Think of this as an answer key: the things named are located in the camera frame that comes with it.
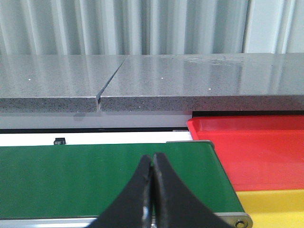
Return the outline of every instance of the screw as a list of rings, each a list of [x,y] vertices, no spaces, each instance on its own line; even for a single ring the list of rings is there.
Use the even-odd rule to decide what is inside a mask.
[[[234,225],[235,228],[246,228],[247,227],[247,224],[242,221],[242,220],[238,220],[235,225]]]

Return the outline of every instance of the yellow plastic tray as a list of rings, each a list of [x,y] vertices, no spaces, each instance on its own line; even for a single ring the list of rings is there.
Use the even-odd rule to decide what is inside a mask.
[[[304,190],[237,192],[253,228],[304,228]]]

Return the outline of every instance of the gray speckled countertop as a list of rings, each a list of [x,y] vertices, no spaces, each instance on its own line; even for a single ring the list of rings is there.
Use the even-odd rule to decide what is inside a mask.
[[[101,109],[304,110],[304,53],[128,56]]]
[[[304,53],[0,57],[0,113],[100,107],[304,110]]]
[[[96,112],[126,56],[0,56],[0,112]]]

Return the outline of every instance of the green conveyor belt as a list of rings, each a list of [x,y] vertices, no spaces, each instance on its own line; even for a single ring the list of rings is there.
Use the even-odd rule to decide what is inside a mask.
[[[155,152],[212,211],[244,211],[208,142],[21,146],[0,147],[0,219],[97,216]]]

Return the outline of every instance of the gray surface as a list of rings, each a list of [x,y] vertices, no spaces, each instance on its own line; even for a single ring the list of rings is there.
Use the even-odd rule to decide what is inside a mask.
[[[0,129],[187,127],[191,117],[192,112],[1,113]]]
[[[304,110],[304,53],[128,56],[101,108]]]
[[[1,56],[0,112],[96,112],[126,56]]]

